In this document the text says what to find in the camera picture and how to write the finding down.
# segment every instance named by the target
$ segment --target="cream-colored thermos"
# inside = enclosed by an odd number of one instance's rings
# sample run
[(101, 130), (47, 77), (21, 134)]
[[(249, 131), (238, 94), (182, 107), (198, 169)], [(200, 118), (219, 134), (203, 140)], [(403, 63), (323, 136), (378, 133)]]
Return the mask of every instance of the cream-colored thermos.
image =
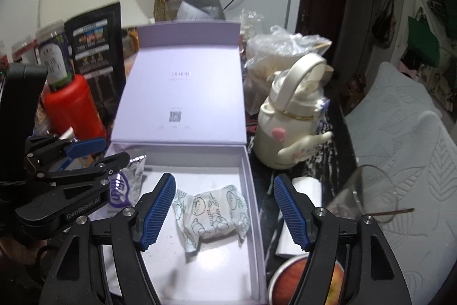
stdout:
[(315, 154), (316, 145), (332, 137), (316, 135), (329, 100), (319, 84), (326, 61), (315, 53), (298, 60), (275, 78), (269, 97), (260, 107), (254, 152), (276, 170), (285, 170)]

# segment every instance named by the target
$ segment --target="bottle handle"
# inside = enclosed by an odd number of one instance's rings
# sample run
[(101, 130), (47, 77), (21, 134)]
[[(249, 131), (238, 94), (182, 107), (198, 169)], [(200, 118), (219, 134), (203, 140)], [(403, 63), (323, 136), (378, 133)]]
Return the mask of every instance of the bottle handle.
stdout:
[(320, 81), (325, 71), (326, 60), (317, 53), (308, 53), (298, 60), (289, 70), (278, 95), (275, 105), (279, 110), (286, 110), (298, 85), (306, 74), (310, 73), (310, 81)]

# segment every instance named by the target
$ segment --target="black handbag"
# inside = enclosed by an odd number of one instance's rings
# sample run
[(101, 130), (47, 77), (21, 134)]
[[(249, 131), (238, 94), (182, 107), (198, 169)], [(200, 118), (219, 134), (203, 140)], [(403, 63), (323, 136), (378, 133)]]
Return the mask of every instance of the black handbag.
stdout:
[(383, 44), (384, 48), (388, 48), (392, 42), (394, 29), (394, 0), (389, 0), (373, 24), (372, 34), (377, 42)]

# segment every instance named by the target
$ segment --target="wooden door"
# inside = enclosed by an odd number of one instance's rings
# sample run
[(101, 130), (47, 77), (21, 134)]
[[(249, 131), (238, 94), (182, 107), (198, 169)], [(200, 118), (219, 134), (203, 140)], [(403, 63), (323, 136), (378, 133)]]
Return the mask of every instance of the wooden door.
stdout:
[(346, 0), (301, 0), (297, 32), (303, 35), (319, 34), (333, 44), (324, 57), (332, 63), (340, 36)]

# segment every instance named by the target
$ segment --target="green bag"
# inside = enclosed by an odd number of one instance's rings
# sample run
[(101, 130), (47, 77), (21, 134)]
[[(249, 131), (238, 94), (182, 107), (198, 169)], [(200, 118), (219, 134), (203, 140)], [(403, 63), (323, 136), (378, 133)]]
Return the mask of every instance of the green bag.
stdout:
[(410, 27), (408, 48), (417, 53), (424, 64), (437, 67), (440, 63), (440, 43), (430, 31), (428, 23), (424, 23), (424, 17), (425, 15), (421, 13), (421, 21), (416, 20), (414, 17), (408, 18)]

